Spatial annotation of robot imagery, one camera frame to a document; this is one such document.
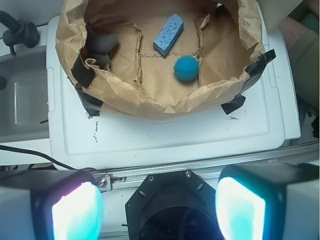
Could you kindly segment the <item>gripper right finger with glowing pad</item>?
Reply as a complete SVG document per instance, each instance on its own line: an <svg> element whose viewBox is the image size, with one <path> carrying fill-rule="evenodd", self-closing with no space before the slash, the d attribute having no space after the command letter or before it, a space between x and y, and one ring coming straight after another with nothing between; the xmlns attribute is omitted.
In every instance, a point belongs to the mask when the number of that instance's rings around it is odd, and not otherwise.
<svg viewBox="0 0 320 240"><path fill-rule="evenodd" d="M226 240L318 240L320 168L311 163L238 163L220 173L215 195Z"/></svg>

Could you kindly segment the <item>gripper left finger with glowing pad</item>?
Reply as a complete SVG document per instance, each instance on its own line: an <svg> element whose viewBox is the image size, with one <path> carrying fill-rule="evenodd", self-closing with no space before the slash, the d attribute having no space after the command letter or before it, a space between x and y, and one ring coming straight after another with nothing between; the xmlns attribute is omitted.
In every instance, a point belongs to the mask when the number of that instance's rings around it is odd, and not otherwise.
<svg viewBox="0 0 320 240"><path fill-rule="evenodd" d="M0 174L2 240L96 240L103 219L103 197L89 171Z"/></svg>

